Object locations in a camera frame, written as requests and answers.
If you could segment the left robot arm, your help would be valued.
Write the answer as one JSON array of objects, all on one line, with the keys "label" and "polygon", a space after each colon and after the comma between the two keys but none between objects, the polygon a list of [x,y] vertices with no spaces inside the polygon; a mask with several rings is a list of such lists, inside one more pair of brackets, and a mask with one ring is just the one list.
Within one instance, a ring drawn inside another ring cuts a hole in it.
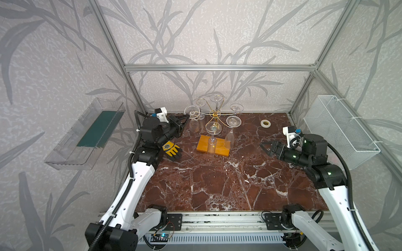
[{"label": "left robot arm", "polygon": [[151,115],[136,111],[135,117],[139,136],[128,158],[128,176],[99,223],[89,224],[85,231],[91,251],[134,251],[146,233],[167,225],[164,206],[150,206],[138,217],[135,210],[163,155],[171,160],[181,157],[172,140],[182,136],[190,116],[168,115],[162,107]]}]

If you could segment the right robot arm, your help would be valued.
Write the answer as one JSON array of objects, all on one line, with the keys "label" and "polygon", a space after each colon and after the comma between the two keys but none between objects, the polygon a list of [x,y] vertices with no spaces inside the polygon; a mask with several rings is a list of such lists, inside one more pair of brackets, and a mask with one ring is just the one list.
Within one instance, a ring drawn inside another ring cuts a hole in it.
[{"label": "right robot arm", "polygon": [[324,199],[341,241],[325,231],[298,204],[283,207],[281,224],[297,229],[320,251],[376,251],[378,247],[353,201],[352,178],[342,156],[322,136],[298,133],[289,145],[262,141],[260,147],[278,160],[301,167]]}]

